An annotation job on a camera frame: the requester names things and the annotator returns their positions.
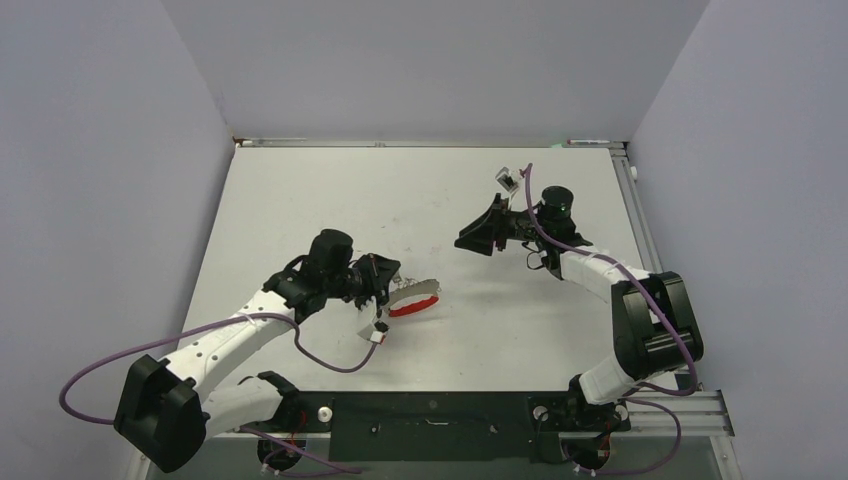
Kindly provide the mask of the steel key holder red handle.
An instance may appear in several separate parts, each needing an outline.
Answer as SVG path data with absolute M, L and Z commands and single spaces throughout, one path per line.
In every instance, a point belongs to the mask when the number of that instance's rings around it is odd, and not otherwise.
M 401 279 L 390 292 L 383 310 L 390 318 L 400 318 L 421 313 L 440 300 L 441 285 L 436 279 Z

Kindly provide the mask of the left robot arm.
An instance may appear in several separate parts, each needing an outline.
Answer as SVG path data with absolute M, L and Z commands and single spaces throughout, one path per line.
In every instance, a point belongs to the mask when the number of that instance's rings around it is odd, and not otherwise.
M 113 427 L 160 470 L 184 466 L 214 436 L 252 422 L 274 430 L 296 421 L 298 403 L 281 377 L 265 372 L 231 387 L 221 382 L 266 344 L 322 310 L 330 300 L 378 319 L 390 298 L 398 260 L 353 256 L 352 238 L 324 229 L 309 251 L 272 274 L 230 318 L 159 360 L 144 355 L 127 373 Z

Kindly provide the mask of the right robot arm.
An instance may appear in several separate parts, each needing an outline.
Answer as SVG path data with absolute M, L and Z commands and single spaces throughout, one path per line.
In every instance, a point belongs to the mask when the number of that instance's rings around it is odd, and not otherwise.
M 578 285 L 611 309 L 613 352 L 576 376 L 565 401 L 567 419 L 589 428 L 605 413 L 605 404 L 640 389 L 688 396 L 697 385 L 670 389 L 653 378 L 694 364 L 704 353 L 702 336 L 683 279 L 667 271 L 632 268 L 602 252 L 577 230 L 573 193 L 549 186 L 539 202 L 514 211 L 496 195 L 484 214 L 461 229 L 458 249 L 490 256 L 516 241 L 541 256 L 541 266 L 560 281 Z

